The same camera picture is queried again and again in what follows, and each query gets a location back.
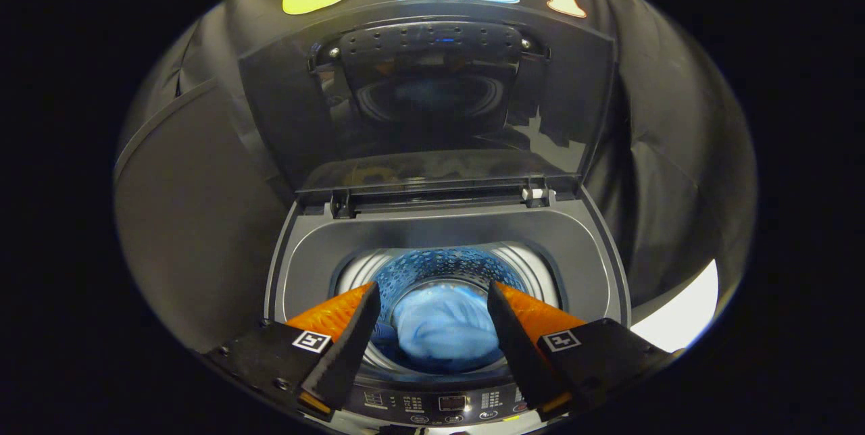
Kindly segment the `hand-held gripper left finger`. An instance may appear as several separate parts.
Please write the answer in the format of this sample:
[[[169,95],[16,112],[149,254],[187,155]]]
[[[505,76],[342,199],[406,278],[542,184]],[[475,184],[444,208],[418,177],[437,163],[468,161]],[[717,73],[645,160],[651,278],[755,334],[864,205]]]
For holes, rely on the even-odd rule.
[[[205,363],[293,417],[330,422],[348,401],[380,315],[379,285],[339,294],[287,322],[262,319]]]

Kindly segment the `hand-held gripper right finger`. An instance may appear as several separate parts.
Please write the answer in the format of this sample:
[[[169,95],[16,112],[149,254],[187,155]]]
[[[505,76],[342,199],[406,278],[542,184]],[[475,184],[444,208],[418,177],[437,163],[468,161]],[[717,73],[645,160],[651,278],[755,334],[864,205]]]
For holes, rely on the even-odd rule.
[[[543,421],[592,411],[678,356],[620,322],[587,322],[503,283],[489,285],[486,305],[511,376]]]

